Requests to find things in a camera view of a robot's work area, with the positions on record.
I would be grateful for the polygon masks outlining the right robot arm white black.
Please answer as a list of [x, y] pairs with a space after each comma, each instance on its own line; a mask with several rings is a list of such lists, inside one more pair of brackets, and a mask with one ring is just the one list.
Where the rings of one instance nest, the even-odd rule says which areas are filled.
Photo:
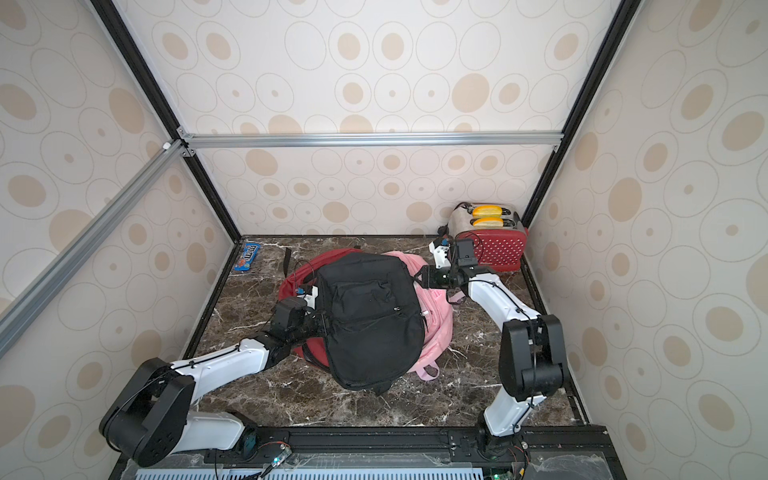
[[501, 332], [498, 371], [501, 388], [483, 413], [486, 447], [518, 434], [525, 419], [569, 380], [564, 331], [554, 315], [525, 305], [499, 275], [479, 264], [470, 238], [440, 239], [429, 245], [434, 263], [414, 275], [425, 289], [457, 292], [482, 307]]

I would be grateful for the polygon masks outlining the black backpack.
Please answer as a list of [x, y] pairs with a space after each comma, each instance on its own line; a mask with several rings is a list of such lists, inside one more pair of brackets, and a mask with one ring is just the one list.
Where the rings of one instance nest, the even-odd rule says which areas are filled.
[[328, 368], [345, 389], [382, 394], [415, 365], [425, 320], [399, 258], [352, 252], [321, 267], [315, 308]]

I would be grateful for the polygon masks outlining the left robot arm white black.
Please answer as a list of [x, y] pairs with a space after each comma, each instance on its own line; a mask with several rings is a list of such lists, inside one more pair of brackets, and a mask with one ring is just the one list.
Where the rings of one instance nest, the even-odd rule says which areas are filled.
[[270, 369], [317, 333], [314, 303], [279, 301], [269, 328], [203, 356], [144, 361], [107, 409], [98, 430], [108, 446], [141, 467], [194, 450], [230, 450], [246, 425], [230, 413], [194, 412], [195, 402], [242, 377]]

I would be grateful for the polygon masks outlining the red backpack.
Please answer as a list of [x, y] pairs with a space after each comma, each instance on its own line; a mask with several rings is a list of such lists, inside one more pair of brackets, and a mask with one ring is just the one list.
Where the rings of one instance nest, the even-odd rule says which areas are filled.
[[[304, 262], [301, 266], [291, 272], [287, 272], [285, 264], [286, 278], [282, 282], [278, 290], [278, 299], [283, 300], [290, 296], [296, 296], [300, 288], [305, 286], [311, 286], [314, 281], [316, 271], [325, 265], [331, 264], [350, 253], [360, 252], [359, 248], [342, 248], [330, 250], [318, 255], [317, 257]], [[326, 373], [330, 372], [328, 366], [327, 353], [325, 350], [325, 343], [322, 338], [309, 338], [300, 345], [293, 348], [292, 352], [298, 357], [302, 358], [310, 365], [318, 368]]]

